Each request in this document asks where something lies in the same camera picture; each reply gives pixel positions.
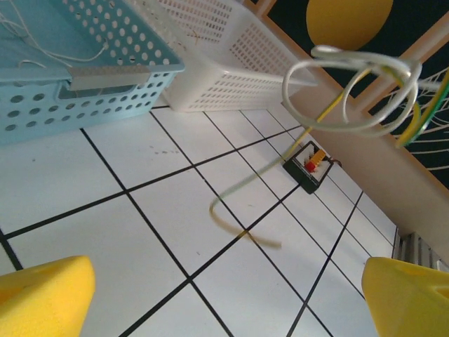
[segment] basket hole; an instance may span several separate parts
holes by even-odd
[[[38,107],[35,107],[29,111],[29,114],[38,114],[40,111],[41,110]]]
[[[8,117],[9,117],[9,118],[17,117],[19,114],[20,114],[20,111],[14,110],[14,111],[11,111],[11,112],[8,114]]]
[[[23,101],[23,96],[17,95],[11,98],[12,103],[19,103]]]

